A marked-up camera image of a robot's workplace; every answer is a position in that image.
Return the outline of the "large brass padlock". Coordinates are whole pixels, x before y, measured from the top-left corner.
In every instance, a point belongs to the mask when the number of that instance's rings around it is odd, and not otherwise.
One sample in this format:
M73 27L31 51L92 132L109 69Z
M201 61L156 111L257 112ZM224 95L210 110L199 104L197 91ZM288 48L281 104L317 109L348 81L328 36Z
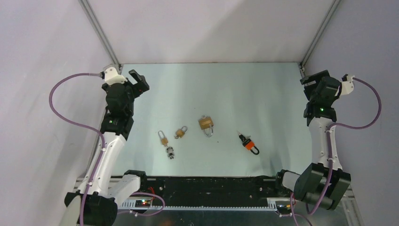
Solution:
M210 116L202 115L198 120L199 126L206 137L212 137L214 133L214 123Z

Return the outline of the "orange black padlock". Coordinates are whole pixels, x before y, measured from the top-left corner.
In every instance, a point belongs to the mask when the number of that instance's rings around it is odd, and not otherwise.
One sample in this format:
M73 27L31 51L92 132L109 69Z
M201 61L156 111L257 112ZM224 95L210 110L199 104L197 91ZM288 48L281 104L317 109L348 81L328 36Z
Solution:
M254 155L258 155L260 153L259 149L250 138L246 139L242 145Z

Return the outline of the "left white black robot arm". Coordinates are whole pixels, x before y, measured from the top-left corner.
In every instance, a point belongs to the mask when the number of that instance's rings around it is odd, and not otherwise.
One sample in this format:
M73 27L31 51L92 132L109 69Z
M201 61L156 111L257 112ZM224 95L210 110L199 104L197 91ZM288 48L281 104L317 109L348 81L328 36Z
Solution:
M78 190L65 197L66 205L76 196L81 198L78 218L81 226L111 226L118 208L130 195L143 196L149 190L147 181L132 174L124 175L113 187L109 186L112 170L134 123L134 100L149 90L143 75L135 70L128 73L136 80L135 84L113 67L102 73L106 107L99 130L101 144Z

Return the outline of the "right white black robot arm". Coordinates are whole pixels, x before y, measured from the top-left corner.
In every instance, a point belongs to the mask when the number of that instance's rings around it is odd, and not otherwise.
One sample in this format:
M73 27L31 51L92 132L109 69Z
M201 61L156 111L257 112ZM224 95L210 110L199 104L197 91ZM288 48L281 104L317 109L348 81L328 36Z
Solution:
M339 81L327 70L300 80L308 100L303 116L311 134L312 162L302 174L281 170L274 192L285 197L293 192L297 200L313 207L334 210L351 183L342 169L335 144L336 111L333 102L354 90L352 75Z

